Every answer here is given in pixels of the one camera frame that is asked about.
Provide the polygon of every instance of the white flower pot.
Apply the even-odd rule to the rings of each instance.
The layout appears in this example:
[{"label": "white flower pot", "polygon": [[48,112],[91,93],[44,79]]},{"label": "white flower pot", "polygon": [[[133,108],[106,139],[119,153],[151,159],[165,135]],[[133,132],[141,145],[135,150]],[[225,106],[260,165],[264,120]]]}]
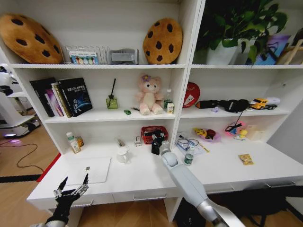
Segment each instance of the white flower pot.
[{"label": "white flower pot", "polygon": [[236,50],[237,50],[237,46],[223,47],[222,42],[220,42],[214,51],[210,48],[208,49],[206,64],[228,65],[232,60]]},{"label": "white flower pot", "polygon": [[245,65],[247,58],[248,58],[248,53],[250,51],[250,46],[252,46],[255,43],[255,40],[250,40],[246,41],[246,49],[243,53],[241,49],[241,42],[245,40],[239,40],[239,45],[236,50],[236,53],[234,54],[230,64],[231,65]]}]

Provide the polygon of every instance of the black book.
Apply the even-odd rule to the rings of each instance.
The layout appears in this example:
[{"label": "black book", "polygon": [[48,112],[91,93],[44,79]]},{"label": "black book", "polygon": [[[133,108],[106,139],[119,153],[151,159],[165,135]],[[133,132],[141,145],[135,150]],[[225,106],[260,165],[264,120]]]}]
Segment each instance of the black book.
[{"label": "black book", "polygon": [[45,109],[47,115],[49,117],[54,117],[54,113],[51,109],[50,104],[48,103],[45,93],[46,89],[52,89],[51,83],[56,82],[54,77],[47,78],[47,79],[40,79],[40,80],[32,80],[30,81],[30,84],[32,85],[34,91],[36,92],[43,108]]},{"label": "black book", "polygon": [[60,79],[58,83],[73,117],[93,108],[83,78]]}]

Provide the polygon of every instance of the purple book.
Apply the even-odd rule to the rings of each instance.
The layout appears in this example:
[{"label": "purple book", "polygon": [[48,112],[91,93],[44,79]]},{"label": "purple book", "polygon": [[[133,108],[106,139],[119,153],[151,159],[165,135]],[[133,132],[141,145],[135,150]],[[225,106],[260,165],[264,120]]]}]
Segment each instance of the purple book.
[{"label": "purple book", "polygon": [[63,117],[64,114],[63,114],[63,112],[61,110],[61,107],[60,107],[60,105],[59,105],[59,103],[58,103],[58,101],[56,99],[56,96],[53,94],[53,90],[46,89],[45,91],[46,91],[46,93],[47,93],[47,95],[48,95],[48,97],[49,97],[49,99],[51,101],[50,104],[53,105],[53,107],[57,111],[58,115],[61,116],[61,117]]}]

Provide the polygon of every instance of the book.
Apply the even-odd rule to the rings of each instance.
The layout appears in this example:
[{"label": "book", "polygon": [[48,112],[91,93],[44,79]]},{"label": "book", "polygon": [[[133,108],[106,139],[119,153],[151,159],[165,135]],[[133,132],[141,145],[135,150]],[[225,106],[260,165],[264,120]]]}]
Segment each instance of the book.
[{"label": "book", "polygon": [[49,117],[54,117],[54,113],[52,111],[52,108],[50,104],[48,103],[46,97],[45,97],[45,90],[51,89],[51,83],[56,82],[54,77],[47,78],[47,79],[40,79],[40,80],[32,80],[30,81],[30,84],[32,85],[35,93],[37,94],[43,108],[45,109],[46,114]]},{"label": "book", "polygon": [[45,97],[46,97],[46,100],[47,100],[48,104],[50,105],[50,107],[51,107],[51,109],[52,109],[52,112],[54,113],[55,116],[58,117],[59,114],[57,113],[57,111],[56,111],[55,107],[53,106],[51,100],[49,99],[47,93],[45,93],[44,95],[45,95]]},{"label": "book", "polygon": [[61,107],[61,110],[62,110],[64,116],[71,117],[71,112],[69,110],[65,97],[64,97],[61,89],[59,88],[58,82],[52,83],[51,85],[52,85],[53,93]]},{"label": "book", "polygon": [[58,83],[73,117],[93,108],[83,78],[60,79]]},{"label": "book", "polygon": [[49,97],[49,100],[50,100],[50,105],[51,107],[53,107],[55,109],[55,111],[58,113],[58,115],[60,117],[63,117],[63,112],[61,110],[61,107],[59,105],[59,103],[57,102],[57,99],[55,97],[55,94],[53,93],[53,90],[52,89],[46,89],[45,90],[48,97]]}]

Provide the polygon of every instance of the drawer handle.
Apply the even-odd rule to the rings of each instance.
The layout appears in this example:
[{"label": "drawer handle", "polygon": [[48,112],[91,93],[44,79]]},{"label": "drawer handle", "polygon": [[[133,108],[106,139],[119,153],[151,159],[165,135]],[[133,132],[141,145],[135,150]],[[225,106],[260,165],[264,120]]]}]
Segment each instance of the drawer handle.
[{"label": "drawer handle", "polygon": [[133,197],[133,198],[134,198],[134,201],[161,200],[161,199],[166,198],[166,193],[164,196],[161,196],[161,197],[152,197],[152,198],[144,198],[144,199],[136,199],[135,197]]},{"label": "drawer handle", "polygon": [[92,201],[91,201],[90,203],[88,203],[88,204],[72,205],[71,207],[72,207],[72,208],[75,208],[75,207],[89,207],[89,206],[93,205],[93,203],[94,203],[94,200],[92,200]]},{"label": "drawer handle", "polygon": [[271,186],[269,184],[265,184],[268,188],[280,188],[280,187],[288,187],[288,186],[297,186],[297,184],[293,181],[291,181],[289,184],[283,184],[283,185],[275,185],[275,186]]},{"label": "drawer handle", "polygon": [[233,191],[235,191],[235,188],[231,185],[230,189],[210,191],[210,192],[206,192],[206,194],[215,194],[215,193],[224,193],[224,192],[233,192]]}]

